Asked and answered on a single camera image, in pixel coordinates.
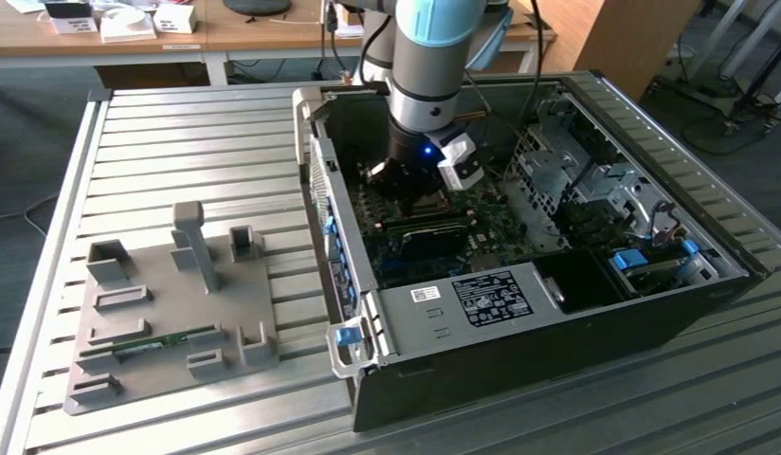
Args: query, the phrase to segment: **blue plastic tab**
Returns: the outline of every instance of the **blue plastic tab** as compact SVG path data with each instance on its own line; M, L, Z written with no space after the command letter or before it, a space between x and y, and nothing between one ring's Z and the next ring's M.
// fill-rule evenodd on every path
M335 331L338 346L350 346L360 341L363 341L363 333L359 327L343 327Z
M699 245L694 240L685 240L683 248L686 249L686 252L690 253L690 256L695 256L695 254L699 252Z
M619 270L627 270L627 268L639 267L649 264L649 260L645 257L645 253L637 248L619 251L614 256L614 262L619 267Z
M324 231L327 232L327 234L334 234L338 232L338 225L335 224L335 217L330 215L330 218L327 218L327 224L324 226Z

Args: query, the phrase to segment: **floor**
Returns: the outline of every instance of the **floor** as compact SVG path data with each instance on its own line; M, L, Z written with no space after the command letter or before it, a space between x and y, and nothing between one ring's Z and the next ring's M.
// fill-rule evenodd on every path
M719 21L697 18L683 37L683 44L698 48ZM715 66L737 39L749 30L738 24L714 56ZM750 76L761 67L778 42L769 39L746 62L739 76ZM291 61L275 82L308 80L316 60ZM247 67L258 78L270 80L280 69L279 61ZM4 70L0 75L0 213L19 210L56 193L62 185L71 147L79 130L87 93L102 82L92 68ZM767 87L781 87L781 65ZM655 118L674 132L693 121L711 116L711 110L662 90L643 99ZM710 147L730 148L757 139L759 124L747 125L735 136L722 137L721 124L706 123L693 131L693 139ZM755 145L731 156L701 154L706 163L753 205L781 228L781 127ZM54 204L32 214L47 227ZM42 251L42 235L20 218L0 220L0 348L12 346L23 305L35 276ZM0 355L0 380L7 355Z

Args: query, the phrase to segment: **wooden table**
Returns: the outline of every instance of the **wooden table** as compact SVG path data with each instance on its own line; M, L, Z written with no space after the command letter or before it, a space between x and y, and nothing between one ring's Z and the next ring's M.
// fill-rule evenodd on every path
M559 33L546 70L598 69L638 100L699 4L699 0L541 0L543 19Z
M202 62L211 85L227 85L228 61L320 56L320 0L294 0L284 16L252 23L227 9L222 0L195 0L192 5L200 21L194 34L162 33L156 40L104 45L99 33L58 35L50 25L36 21L36 13L20 14L0 0L0 68ZM523 18L519 22L503 45L502 59L511 63L499 66L499 71L535 69L537 30ZM546 36L549 42L557 38L554 32ZM359 55L362 39L339 39L336 43L342 56Z
M0 68L202 62L208 49L207 0L195 0L200 25L194 34L162 33L158 40L104 45L99 33L58 35L0 0Z

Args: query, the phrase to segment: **motherboard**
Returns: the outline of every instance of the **motherboard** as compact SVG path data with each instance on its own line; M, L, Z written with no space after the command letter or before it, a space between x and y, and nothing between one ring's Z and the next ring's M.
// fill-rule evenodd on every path
M350 196L382 289L519 264L535 254L490 178L470 191L438 191L411 210L368 185Z

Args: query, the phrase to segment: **white cable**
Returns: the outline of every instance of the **white cable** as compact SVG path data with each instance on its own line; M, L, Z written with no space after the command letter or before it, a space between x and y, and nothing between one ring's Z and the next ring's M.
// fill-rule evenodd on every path
M40 199L39 201L36 201L24 210L15 211L11 213L0 213L0 220L4 220L7 218L14 218L16 216L22 216L26 219L26 221L32 225L32 227L39 231L39 233L43 235L43 237L48 237L48 234L46 233L46 229L43 229L42 226L38 223L35 223L35 220L32 220L30 213L32 211L35 211L46 202L55 200L58 197L60 197L59 194L51 194L44 199Z
M294 26L318 26L318 25L320 25L320 22L283 21L282 19L271 19L270 22L276 22L279 24L290 24Z

